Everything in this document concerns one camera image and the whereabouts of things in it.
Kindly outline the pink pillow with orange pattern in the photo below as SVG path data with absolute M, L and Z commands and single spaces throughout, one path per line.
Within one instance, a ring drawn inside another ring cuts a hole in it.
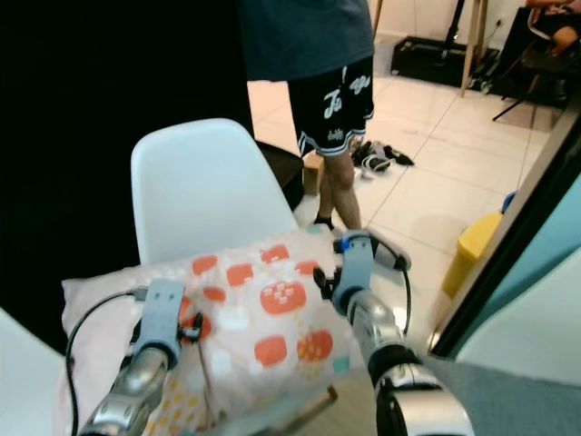
M 72 349 L 80 415 L 88 418 L 111 389 L 132 349 L 139 303 L 133 288 L 181 282 L 179 320 L 202 314 L 199 343 L 182 341 L 145 436 L 192 436 L 241 422 L 303 394 L 366 371 L 345 317 L 322 298 L 314 271 L 337 266 L 329 230 L 307 227 L 237 248 L 146 264 L 63 283 L 63 325 L 79 328 Z

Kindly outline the black folding chair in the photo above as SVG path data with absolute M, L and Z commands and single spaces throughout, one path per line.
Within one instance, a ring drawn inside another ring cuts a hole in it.
M 581 40 L 561 55 L 551 55 L 553 43 L 534 27 L 532 8 L 517 9 L 514 24 L 499 54 L 499 69 L 491 76 L 489 92 L 507 103 L 494 122 L 520 104 L 548 104 L 563 108 L 569 80 L 581 74 Z

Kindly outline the small cardboard box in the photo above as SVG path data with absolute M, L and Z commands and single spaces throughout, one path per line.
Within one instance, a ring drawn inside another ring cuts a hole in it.
M 325 161 L 322 156 L 311 151 L 303 157 L 302 183 L 304 195 L 317 196 L 322 188 Z

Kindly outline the black round stool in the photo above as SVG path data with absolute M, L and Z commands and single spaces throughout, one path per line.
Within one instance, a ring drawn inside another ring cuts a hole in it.
M 263 141 L 256 141 L 258 149 L 266 159 L 275 180 L 292 211 L 299 207 L 306 188 L 303 182 L 304 161 L 295 153 L 270 145 Z

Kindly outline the yellow bin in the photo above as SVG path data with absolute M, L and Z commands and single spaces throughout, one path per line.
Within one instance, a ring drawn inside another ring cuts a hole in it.
M 497 231 L 502 217 L 503 214 L 499 212 L 483 215 L 459 236 L 456 253 L 441 283 L 441 291 L 450 300 L 456 299 L 462 283 L 468 278 L 469 271 L 480 261 L 483 250 L 489 244 L 493 233 Z

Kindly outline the person in black shorts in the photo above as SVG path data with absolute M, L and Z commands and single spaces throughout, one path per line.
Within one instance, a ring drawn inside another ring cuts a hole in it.
M 352 149 L 374 114 L 372 15 L 367 0 L 238 0 L 246 80 L 283 82 L 301 156 L 323 158 L 315 221 L 364 222 Z

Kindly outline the dark framed glass door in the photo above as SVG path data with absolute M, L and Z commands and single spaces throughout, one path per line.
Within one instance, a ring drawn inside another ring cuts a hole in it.
M 456 360 L 487 343 L 486 325 L 531 295 L 532 286 L 581 249 L 581 96 L 570 100 L 526 178 L 459 288 L 432 354 Z

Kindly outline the black treadmill base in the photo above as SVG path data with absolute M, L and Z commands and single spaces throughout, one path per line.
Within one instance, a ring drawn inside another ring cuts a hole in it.
M 389 71 L 420 82 L 460 87 L 467 53 L 468 47 L 460 43 L 408 36 L 391 51 Z

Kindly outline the wooden table leg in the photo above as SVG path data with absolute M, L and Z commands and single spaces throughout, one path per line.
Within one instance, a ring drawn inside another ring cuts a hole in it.
M 470 5 L 470 18 L 468 38 L 465 42 L 464 63 L 462 63 L 460 98 L 464 98 L 468 94 L 476 62 L 480 61 L 482 55 L 487 51 L 486 43 L 483 41 L 483 33 L 485 33 L 488 17 L 488 0 L 466 0 L 466 4 Z

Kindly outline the seated person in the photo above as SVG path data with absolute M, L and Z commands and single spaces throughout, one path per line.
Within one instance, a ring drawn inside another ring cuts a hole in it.
M 581 0 L 526 0 L 534 27 L 549 37 L 550 55 L 561 55 L 581 40 Z

